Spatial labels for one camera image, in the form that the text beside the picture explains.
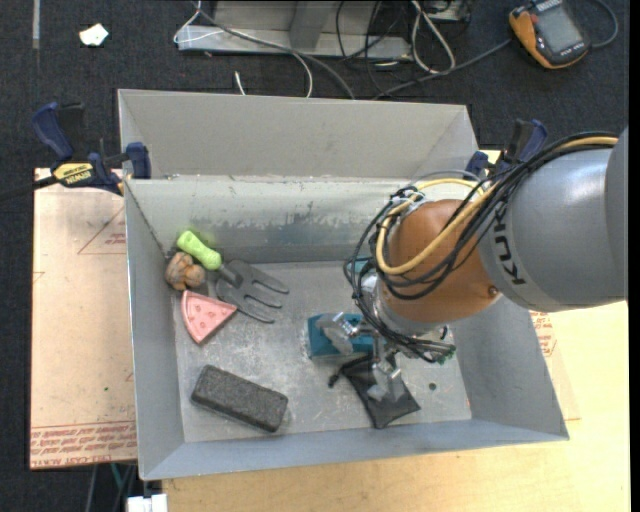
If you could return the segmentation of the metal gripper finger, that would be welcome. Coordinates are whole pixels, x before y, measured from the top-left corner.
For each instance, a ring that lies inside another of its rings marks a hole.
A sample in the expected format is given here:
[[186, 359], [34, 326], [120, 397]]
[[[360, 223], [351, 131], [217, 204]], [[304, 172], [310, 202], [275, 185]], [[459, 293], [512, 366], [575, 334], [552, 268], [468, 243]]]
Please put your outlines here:
[[375, 383], [367, 390], [369, 398], [375, 401], [398, 401], [401, 398], [403, 381], [399, 368], [393, 368], [387, 363], [374, 363], [371, 366], [371, 375]]
[[353, 353], [354, 340], [361, 334], [343, 312], [327, 313], [315, 321], [315, 327], [339, 353]]

